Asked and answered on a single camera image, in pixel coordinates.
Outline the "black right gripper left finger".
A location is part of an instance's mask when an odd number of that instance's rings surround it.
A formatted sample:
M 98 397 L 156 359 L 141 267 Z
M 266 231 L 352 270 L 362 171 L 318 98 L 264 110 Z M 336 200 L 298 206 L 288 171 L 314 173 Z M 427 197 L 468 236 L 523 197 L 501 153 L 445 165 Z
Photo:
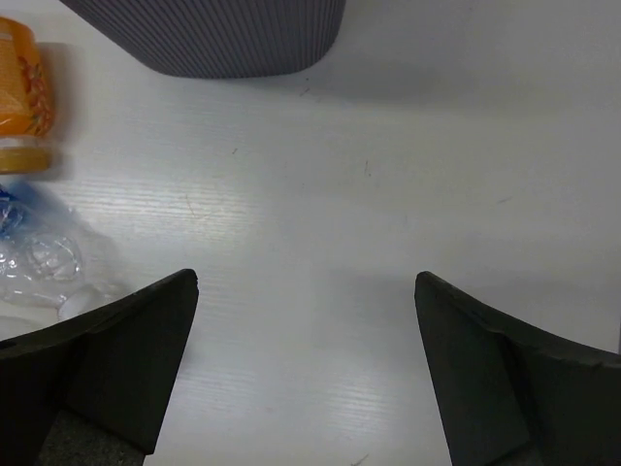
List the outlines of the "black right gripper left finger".
M 198 303 L 183 269 L 1 343 L 4 465 L 141 465 L 153 454 Z

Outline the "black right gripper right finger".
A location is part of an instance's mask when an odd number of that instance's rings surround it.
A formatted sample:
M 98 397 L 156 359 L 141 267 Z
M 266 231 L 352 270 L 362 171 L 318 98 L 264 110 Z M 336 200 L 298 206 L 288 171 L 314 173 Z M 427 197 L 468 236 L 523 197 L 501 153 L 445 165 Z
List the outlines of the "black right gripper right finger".
M 620 357 L 504 314 L 440 277 L 414 303 L 454 465 L 617 465 Z

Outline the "clear crushed plastic bottle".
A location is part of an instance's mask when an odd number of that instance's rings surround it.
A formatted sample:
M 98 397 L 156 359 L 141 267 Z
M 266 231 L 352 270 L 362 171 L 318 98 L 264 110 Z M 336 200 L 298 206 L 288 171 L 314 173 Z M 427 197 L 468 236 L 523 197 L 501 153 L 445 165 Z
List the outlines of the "clear crushed plastic bottle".
M 1 300 L 67 320 L 102 306 L 87 277 L 83 232 L 63 203 L 25 179 L 1 186 Z

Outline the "orange juice bottle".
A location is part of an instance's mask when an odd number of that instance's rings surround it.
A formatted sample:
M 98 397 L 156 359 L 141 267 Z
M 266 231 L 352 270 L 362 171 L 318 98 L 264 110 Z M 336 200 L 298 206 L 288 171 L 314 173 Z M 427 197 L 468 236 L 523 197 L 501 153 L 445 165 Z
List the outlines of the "orange juice bottle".
M 1 18 L 1 173 L 47 170 L 52 150 L 47 136 L 54 123 L 52 92 L 32 31 Z

